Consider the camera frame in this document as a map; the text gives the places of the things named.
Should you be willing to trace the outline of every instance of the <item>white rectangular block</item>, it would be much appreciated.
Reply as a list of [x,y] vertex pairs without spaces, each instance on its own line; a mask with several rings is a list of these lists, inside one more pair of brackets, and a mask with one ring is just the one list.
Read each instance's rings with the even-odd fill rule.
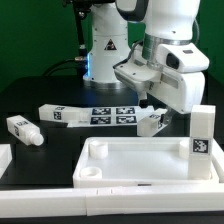
[[210,179],[215,106],[194,105],[190,123],[189,179]]
[[90,120],[88,111],[79,107],[45,104],[39,108],[40,120],[56,122],[85,122]]
[[10,145],[0,145],[0,178],[7,169],[12,160],[12,153]]
[[190,123],[190,137],[213,138],[214,124],[215,106],[193,106]]
[[40,134],[40,128],[17,115],[6,119],[8,131],[26,145],[41,145],[44,142],[43,136]]
[[137,135],[141,137],[152,137],[161,131],[167,126],[161,122],[161,116],[166,112],[166,109],[157,109],[152,114],[140,120],[137,123]]

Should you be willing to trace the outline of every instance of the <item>black sticker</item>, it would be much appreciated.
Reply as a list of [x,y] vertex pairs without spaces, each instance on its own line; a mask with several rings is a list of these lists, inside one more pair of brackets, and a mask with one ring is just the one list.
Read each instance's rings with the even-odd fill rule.
[[26,121],[21,121],[21,122],[18,122],[18,123],[16,123],[18,126],[23,126],[23,125],[26,125],[26,124],[28,124],[28,122],[26,122]]
[[135,114],[135,108],[134,107],[116,108],[116,114]]
[[55,120],[61,120],[61,112],[54,111],[54,119]]
[[160,118],[160,115],[152,114],[149,117],[153,118],[153,119],[158,119],[158,118]]
[[56,107],[55,110],[64,110],[65,107]]
[[18,127],[14,126],[14,128],[15,128],[15,134],[16,134],[17,136],[19,136],[19,129],[18,129]]
[[97,124],[97,125],[102,125],[102,124],[111,124],[111,117],[91,117],[91,122],[90,124]]
[[111,108],[94,108],[92,115],[109,115],[111,114]]
[[209,140],[193,139],[193,152],[209,154]]
[[136,116],[117,116],[117,124],[135,124],[137,123]]
[[116,51],[117,48],[114,45],[114,42],[110,39],[107,43],[107,46],[104,48],[105,51]]

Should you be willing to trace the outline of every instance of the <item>white robot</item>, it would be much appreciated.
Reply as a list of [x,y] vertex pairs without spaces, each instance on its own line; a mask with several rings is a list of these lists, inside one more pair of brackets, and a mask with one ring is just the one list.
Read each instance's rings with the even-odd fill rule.
[[87,56],[84,84],[100,89],[124,88],[114,74],[113,65],[130,51],[127,22],[117,12],[115,3],[95,4],[91,11],[93,47]]
[[[120,89],[126,87],[118,81],[113,65],[123,60],[130,48],[128,28],[118,13],[115,0],[63,0],[63,5],[73,4],[79,39],[77,62],[86,62],[86,74],[82,72],[84,85],[99,89]],[[93,45],[87,54],[81,20],[92,12]]]
[[186,114],[201,103],[208,58],[191,43],[200,0],[116,0],[121,16],[145,23],[143,46],[114,66],[118,80],[135,90],[146,107],[147,93]]

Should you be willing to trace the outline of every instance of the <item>white block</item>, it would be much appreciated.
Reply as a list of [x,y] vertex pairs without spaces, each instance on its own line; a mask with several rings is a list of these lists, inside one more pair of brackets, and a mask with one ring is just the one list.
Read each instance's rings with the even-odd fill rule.
[[39,108],[40,120],[56,122],[86,122],[90,121],[90,114],[80,107],[66,107],[45,104]]
[[188,178],[193,180],[211,179],[212,159],[204,156],[189,156]]
[[190,137],[213,138],[215,106],[194,105],[191,113]]
[[0,192],[0,218],[223,211],[223,184]]
[[108,156],[108,143],[93,140],[89,143],[89,154],[94,159],[105,159]]
[[167,112],[166,109],[157,109],[149,116],[137,123],[137,135],[141,137],[151,137],[161,131],[167,125],[161,123],[161,115]]
[[12,160],[10,145],[0,145],[0,178]]
[[44,142],[40,128],[18,115],[6,119],[8,131],[26,145],[41,145]]
[[182,159],[189,159],[189,139],[185,139],[180,142],[179,145],[179,156]]

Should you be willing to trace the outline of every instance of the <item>block with marker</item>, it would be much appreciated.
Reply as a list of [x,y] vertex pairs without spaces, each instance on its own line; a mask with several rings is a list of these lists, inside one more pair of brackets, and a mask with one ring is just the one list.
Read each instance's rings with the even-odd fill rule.
[[189,179],[210,179],[215,106],[195,105],[191,113]]

